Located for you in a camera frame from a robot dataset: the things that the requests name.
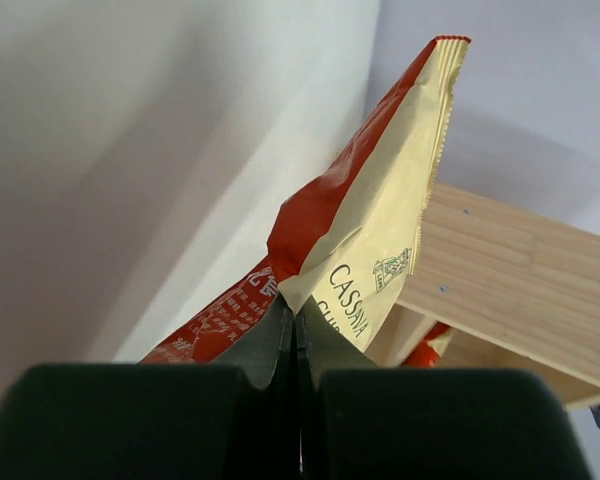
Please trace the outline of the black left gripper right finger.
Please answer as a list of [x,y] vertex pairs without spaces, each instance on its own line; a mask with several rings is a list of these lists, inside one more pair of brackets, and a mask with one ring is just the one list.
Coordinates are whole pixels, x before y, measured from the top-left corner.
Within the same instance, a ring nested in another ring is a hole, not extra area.
[[517,369],[381,368],[314,300],[295,320],[308,479],[588,479],[568,416]]

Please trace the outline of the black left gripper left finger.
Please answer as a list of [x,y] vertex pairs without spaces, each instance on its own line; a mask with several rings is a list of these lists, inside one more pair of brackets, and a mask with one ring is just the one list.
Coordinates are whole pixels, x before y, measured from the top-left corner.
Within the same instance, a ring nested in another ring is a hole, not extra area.
[[0,401],[0,479],[289,479],[292,315],[207,364],[45,364]]

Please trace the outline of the cream orange cassava chips bag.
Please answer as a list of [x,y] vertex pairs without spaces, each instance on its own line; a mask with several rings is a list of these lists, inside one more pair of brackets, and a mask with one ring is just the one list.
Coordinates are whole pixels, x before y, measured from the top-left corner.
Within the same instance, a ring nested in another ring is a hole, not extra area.
[[435,366],[446,351],[453,335],[454,331],[450,326],[437,322],[401,363],[401,367],[431,368]]

